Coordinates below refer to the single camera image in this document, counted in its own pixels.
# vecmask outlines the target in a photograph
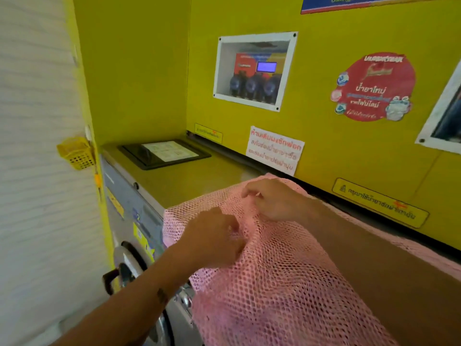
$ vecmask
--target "white wall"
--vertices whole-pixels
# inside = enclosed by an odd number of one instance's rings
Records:
[[[62,0],[0,0],[0,343],[104,296],[91,169],[56,144],[82,132]]]

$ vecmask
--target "blue sign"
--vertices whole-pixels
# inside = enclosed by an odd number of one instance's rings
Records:
[[[415,0],[303,0],[301,14],[348,10]]]

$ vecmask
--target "instruction sheet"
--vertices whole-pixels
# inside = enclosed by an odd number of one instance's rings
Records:
[[[304,142],[251,126],[246,156],[295,175]]]
[[[175,141],[148,143],[143,144],[143,146],[150,150],[155,156],[162,159],[164,162],[199,156],[198,154],[188,150],[186,147],[183,147]]]

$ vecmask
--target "washing machine door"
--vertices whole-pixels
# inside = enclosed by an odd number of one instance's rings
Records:
[[[109,295],[114,293],[112,281],[118,277],[121,288],[126,287],[147,269],[146,262],[136,248],[128,242],[122,242],[114,249],[115,269],[103,275],[104,287]],[[160,315],[155,326],[149,331],[144,346],[174,345],[171,324],[166,311]]]

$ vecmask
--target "hand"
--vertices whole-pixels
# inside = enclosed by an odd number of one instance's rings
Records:
[[[254,197],[258,210],[274,221],[298,221],[312,201],[277,179],[262,179],[248,183],[242,197]]]
[[[193,260],[196,269],[231,266],[246,243],[243,238],[231,236],[238,228],[235,216],[212,208],[189,221],[177,244],[189,252],[188,259]]]

